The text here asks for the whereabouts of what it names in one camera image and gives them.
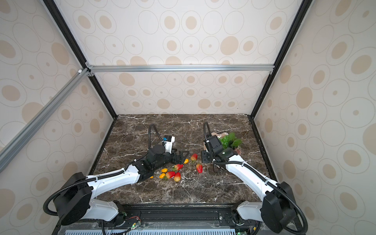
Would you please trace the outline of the pink scalloped fruit bowl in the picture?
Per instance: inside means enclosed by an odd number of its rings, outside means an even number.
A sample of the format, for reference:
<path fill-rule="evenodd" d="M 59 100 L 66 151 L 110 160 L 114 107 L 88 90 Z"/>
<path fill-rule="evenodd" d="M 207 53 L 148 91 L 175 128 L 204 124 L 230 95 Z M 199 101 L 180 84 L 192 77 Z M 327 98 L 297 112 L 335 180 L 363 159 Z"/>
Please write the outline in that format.
<path fill-rule="evenodd" d="M 219 138 L 219 140 L 220 140 L 220 138 L 223 138 L 225 135 L 228 135 L 228 134 L 229 133 L 227 133 L 227 132 L 223 132 L 221 134 L 218 134 L 218 133 L 215 133 L 215 132 L 212 133 L 212 135 L 213 136 L 217 136 Z M 238 148 L 236 148 L 234 151 L 237 152 L 238 155 L 240 155 L 241 154 L 240 146 Z"/>

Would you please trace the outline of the green fake grape bunch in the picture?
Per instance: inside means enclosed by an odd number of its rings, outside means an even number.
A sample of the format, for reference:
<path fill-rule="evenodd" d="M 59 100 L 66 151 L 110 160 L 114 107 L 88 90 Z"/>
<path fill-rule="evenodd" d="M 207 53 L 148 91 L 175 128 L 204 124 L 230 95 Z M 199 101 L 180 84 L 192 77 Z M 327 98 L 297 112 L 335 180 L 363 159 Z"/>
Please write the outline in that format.
<path fill-rule="evenodd" d="M 231 148 L 235 150 L 242 144 L 242 140 L 237 138 L 234 132 L 225 135 L 223 138 L 220 138 L 220 141 L 224 149 Z"/>

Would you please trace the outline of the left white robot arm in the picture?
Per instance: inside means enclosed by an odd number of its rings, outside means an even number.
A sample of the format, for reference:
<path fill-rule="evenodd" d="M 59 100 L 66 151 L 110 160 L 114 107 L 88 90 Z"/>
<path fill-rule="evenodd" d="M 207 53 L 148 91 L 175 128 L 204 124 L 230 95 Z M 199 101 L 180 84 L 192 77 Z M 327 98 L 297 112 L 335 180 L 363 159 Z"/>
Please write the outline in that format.
<path fill-rule="evenodd" d="M 44 213 L 59 217 L 61 225 L 70 225 L 81 219 L 116 222 L 122 217 L 123 209 L 119 202 L 106 202 L 97 197 L 116 188 L 143 182 L 152 177 L 155 171 L 169 164 L 183 164 L 189 151 L 173 148 L 173 136 L 161 137 L 158 145 L 152 146 L 148 140 L 147 152 L 133 160 L 127 167 L 104 174 L 85 176 L 75 173 L 54 192 L 43 204 Z"/>

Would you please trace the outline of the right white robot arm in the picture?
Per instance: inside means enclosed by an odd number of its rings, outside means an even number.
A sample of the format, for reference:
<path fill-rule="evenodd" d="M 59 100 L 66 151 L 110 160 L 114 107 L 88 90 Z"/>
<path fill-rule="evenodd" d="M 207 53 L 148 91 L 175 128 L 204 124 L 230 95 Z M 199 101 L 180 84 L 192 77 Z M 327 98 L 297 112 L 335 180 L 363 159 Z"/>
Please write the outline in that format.
<path fill-rule="evenodd" d="M 278 183 L 249 165 L 234 149 L 224 147 L 218 136 L 211 133 L 209 124 L 203 124 L 204 160 L 217 165 L 238 177 L 259 197 L 260 202 L 243 201 L 232 208 L 233 221 L 243 224 L 247 220 L 264 223 L 274 233 L 286 230 L 294 235 L 304 235 L 308 222 L 297 205 L 292 188 L 286 182 Z"/>

